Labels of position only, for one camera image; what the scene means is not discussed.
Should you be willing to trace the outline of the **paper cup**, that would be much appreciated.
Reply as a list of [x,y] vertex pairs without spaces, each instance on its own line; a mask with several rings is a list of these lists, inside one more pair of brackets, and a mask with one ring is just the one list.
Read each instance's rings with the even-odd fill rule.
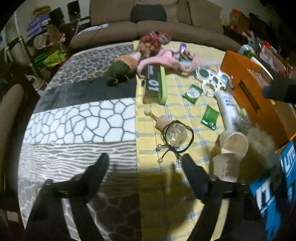
[[237,182],[242,158],[235,153],[223,153],[213,158],[214,175],[222,181]]
[[219,137],[221,153],[233,153],[243,158],[248,151],[248,139],[241,133],[233,130],[225,130]]

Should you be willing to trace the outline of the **paper cup upper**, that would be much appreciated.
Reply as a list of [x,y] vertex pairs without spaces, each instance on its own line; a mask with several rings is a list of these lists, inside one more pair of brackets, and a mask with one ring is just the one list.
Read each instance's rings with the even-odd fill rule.
[[248,139],[241,133],[233,130],[225,130],[219,137],[221,153],[233,153],[243,158],[248,151]]

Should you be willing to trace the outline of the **orange cardboard box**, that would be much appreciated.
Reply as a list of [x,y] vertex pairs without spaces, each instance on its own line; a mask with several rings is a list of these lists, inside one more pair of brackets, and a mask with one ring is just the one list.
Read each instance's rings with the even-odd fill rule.
[[227,51],[221,70],[232,77],[233,96],[246,109],[253,126],[273,137],[280,148],[295,138],[295,112],[288,103],[264,98],[262,90],[270,80],[263,76],[261,66],[247,57]]

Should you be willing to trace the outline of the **green candy packet lower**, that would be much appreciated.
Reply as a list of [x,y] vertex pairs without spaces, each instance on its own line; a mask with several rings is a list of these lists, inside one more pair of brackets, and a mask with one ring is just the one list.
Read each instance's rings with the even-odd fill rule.
[[219,115],[220,113],[218,111],[207,105],[204,115],[201,119],[201,123],[214,131],[216,129],[217,118]]

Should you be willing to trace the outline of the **green candy packet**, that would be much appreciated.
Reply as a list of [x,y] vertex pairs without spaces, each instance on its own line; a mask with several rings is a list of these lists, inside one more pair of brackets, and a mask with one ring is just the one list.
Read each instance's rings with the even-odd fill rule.
[[218,111],[207,105],[204,115],[201,119],[201,123],[214,131],[216,129],[217,118],[219,115],[220,113]]
[[182,97],[190,103],[195,104],[202,93],[203,90],[200,87],[192,84]]

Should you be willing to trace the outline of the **grey patterned blanket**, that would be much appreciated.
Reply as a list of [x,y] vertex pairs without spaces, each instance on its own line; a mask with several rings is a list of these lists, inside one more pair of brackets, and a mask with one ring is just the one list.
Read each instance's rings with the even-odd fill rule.
[[107,153],[109,168],[88,203],[106,240],[141,240],[135,130],[136,79],[116,87],[98,77],[133,43],[73,55],[55,74],[30,117],[18,163],[23,224],[47,179],[67,181]]

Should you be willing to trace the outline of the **yellow checkered cloth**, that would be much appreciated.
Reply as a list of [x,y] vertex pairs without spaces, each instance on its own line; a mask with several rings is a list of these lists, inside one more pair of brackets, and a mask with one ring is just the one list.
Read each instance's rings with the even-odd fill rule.
[[196,199],[182,171],[180,158],[170,151],[188,153],[203,168],[208,168],[210,151],[223,131],[201,123],[206,107],[217,109],[211,97],[199,94],[196,103],[183,97],[192,85],[201,86],[193,75],[163,68],[167,99],[165,104],[149,104],[147,116],[144,89],[136,92],[136,148],[139,162],[139,198],[143,240],[186,240],[196,224],[203,203]]

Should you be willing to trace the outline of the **white tube bottle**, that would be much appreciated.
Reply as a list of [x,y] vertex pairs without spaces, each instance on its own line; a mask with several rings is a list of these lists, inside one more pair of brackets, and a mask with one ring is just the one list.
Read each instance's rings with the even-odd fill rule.
[[220,90],[215,92],[214,96],[217,100],[225,129],[234,131],[234,121],[238,117],[238,112],[232,100],[232,96],[228,92]]

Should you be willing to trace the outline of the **green 01 case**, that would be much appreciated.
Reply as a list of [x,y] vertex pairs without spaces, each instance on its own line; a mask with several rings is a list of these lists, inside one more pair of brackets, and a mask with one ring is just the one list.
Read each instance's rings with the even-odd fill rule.
[[165,68],[152,64],[148,65],[145,70],[143,103],[164,105],[168,97]]

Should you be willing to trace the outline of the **white plastic container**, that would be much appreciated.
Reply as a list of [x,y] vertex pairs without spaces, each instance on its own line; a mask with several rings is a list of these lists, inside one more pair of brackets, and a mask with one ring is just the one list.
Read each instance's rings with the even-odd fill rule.
[[259,65],[270,76],[270,78],[273,80],[273,76],[271,75],[271,73],[266,69],[266,67],[257,58],[251,57],[250,60],[252,62],[256,63],[257,65]]

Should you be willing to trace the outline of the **pink fabric toy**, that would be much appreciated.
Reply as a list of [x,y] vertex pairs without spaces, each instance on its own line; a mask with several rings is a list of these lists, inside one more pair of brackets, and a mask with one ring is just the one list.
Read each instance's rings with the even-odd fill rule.
[[178,61],[175,58],[175,54],[178,53],[178,49],[174,48],[163,48],[160,49],[158,54],[156,56],[152,56],[149,58],[142,59],[137,66],[137,75],[140,78],[144,78],[142,75],[142,71],[147,65],[152,65],[152,64],[159,64],[165,68],[174,68],[178,69],[182,73],[190,73],[194,70],[196,70],[200,64],[201,64],[201,59],[199,58],[198,55],[193,55],[192,56],[192,62],[189,64],[188,67],[185,67],[180,61]]

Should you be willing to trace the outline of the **red snack packaging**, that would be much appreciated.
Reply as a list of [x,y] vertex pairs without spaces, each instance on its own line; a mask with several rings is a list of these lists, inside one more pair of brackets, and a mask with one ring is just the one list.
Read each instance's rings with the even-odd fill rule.
[[263,40],[259,45],[259,58],[263,60],[275,74],[295,78],[295,66],[290,65],[287,59],[281,57],[267,41]]

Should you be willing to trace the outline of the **green brown plush toy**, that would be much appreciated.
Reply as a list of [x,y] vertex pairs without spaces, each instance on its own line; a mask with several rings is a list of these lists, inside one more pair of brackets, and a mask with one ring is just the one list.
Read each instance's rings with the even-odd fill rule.
[[129,76],[135,72],[141,57],[141,53],[138,51],[128,55],[121,55],[114,59],[112,64],[98,76],[88,76],[87,80],[90,82],[102,80],[108,86],[117,86],[122,82],[127,82]]

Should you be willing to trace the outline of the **purple lidded container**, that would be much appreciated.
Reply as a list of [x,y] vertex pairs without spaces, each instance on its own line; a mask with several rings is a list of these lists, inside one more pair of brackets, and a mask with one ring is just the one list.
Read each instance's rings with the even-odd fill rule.
[[248,54],[255,54],[255,51],[250,45],[242,45],[237,53],[246,57]]

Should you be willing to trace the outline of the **black cushion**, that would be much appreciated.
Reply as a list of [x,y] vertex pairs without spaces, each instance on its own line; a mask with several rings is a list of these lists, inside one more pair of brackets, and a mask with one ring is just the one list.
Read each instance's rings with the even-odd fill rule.
[[130,12],[130,20],[133,23],[140,21],[167,21],[165,8],[160,4],[136,4]]

